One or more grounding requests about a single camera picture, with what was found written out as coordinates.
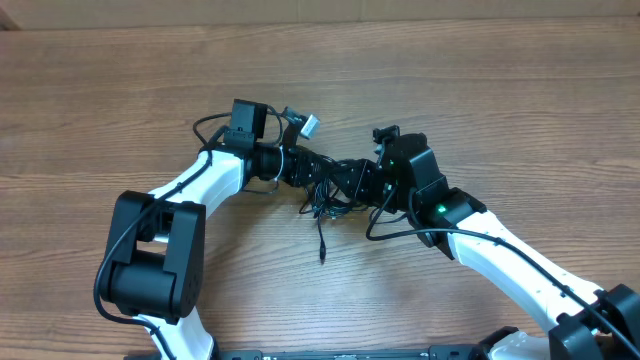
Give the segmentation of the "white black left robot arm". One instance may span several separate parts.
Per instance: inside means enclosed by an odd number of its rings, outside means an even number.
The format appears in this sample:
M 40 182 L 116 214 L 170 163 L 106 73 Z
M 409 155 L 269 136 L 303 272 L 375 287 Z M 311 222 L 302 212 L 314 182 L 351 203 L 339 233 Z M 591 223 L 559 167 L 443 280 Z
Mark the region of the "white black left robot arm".
M 224 116 L 228 124 L 200 139 L 187 170 L 149 193 L 125 191 L 114 205 L 94 305 L 111 322 L 145 328 L 158 359 L 216 357 L 196 309 L 206 221 L 251 178 L 287 179 L 297 139 L 320 124 L 312 113 L 240 99 Z

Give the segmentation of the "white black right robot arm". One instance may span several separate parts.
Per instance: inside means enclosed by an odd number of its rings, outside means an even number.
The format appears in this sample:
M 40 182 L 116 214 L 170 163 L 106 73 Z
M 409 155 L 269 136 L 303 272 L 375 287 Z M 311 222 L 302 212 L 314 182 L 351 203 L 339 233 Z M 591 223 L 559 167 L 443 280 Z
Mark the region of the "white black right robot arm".
M 504 329 L 469 355 L 478 359 L 636 359 L 639 296 L 611 290 L 553 263 L 519 239 L 482 202 L 450 187 L 424 134 L 376 129 L 374 161 L 334 161 L 328 172 L 348 198 L 378 212 L 401 211 L 410 227 L 380 235 L 417 236 L 476 271 L 508 296 L 543 331 Z

